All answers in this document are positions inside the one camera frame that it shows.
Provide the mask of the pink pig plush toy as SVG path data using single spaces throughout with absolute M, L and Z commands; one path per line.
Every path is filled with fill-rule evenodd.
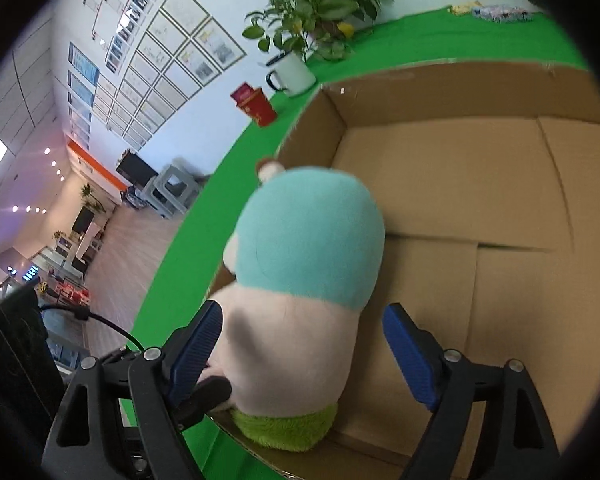
M 384 218 L 352 174 L 261 162 L 224 252 L 232 280 L 213 294 L 223 325 L 204 377 L 250 441 L 306 452 L 335 422 L 358 322 L 384 256 Z

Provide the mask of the green table cloth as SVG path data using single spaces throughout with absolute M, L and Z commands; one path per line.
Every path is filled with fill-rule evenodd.
M 387 229 L 336 424 L 313 450 L 227 416 L 186 436 L 209 479 L 394 479 L 429 415 L 382 333 L 397 302 L 482 364 L 524 363 L 565 448 L 600 390 L 600 92 L 554 63 L 444 60 L 325 84 L 280 124 L 287 168 L 341 169 Z M 208 434 L 209 443 L 201 440 Z

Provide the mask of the grey plastic stool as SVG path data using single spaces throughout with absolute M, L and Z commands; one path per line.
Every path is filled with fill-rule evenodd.
M 142 189 L 142 199 L 162 218 L 186 214 L 189 206 L 202 190 L 192 174 L 178 166 L 168 165 L 151 177 Z

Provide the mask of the black monitor on floor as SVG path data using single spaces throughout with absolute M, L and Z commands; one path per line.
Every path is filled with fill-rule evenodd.
M 126 150 L 118 160 L 116 171 L 136 188 L 144 188 L 158 172 L 132 150 Z

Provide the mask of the large shallow cardboard tray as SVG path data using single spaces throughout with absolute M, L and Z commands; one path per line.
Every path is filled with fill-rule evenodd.
M 451 62 L 318 89 L 230 229 L 213 421 L 289 479 L 544 479 L 600 395 L 600 86 Z

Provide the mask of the red paper cup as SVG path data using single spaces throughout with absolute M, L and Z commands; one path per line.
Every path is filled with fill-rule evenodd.
M 230 97 L 259 127 L 271 125 L 277 118 L 276 110 L 261 88 L 253 88 L 245 82 L 232 92 Z

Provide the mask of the white enamel mug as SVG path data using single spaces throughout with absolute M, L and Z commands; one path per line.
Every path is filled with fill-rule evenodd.
M 316 77 L 302 58 L 294 52 L 283 52 L 265 63 L 268 73 L 266 83 L 275 92 L 286 96 L 298 96 L 316 83 Z

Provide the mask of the patterned packet on table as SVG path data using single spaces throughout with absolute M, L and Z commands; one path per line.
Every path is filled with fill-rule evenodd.
M 518 6 L 474 6 L 471 14 L 475 18 L 493 23 L 526 22 L 533 16 L 531 12 Z

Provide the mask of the yellow packet on table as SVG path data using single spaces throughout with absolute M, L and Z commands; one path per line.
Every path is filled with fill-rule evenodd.
M 481 3 L 479 1 L 468 1 L 460 4 L 453 4 L 448 7 L 448 11 L 456 16 L 471 14 L 475 8 L 480 8 Z

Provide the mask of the left potted green plant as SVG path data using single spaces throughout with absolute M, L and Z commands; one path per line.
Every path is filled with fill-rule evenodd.
M 261 10 L 246 14 L 242 36 L 264 53 L 275 48 L 303 61 L 316 56 L 342 61 L 351 52 L 355 21 L 376 22 L 393 0 L 268 0 Z

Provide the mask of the staff photo row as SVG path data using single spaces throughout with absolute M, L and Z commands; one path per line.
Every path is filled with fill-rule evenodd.
M 124 0 L 114 28 L 114 36 L 109 41 L 105 64 L 107 70 L 116 74 L 134 42 L 140 36 L 140 29 L 147 24 L 150 14 L 157 7 L 158 0 Z

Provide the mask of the framed certificates on wall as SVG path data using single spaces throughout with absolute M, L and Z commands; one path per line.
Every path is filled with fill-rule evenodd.
M 100 122 L 134 150 L 246 51 L 197 0 L 158 0 L 113 74 L 78 47 L 68 49 L 69 136 L 82 148 Z

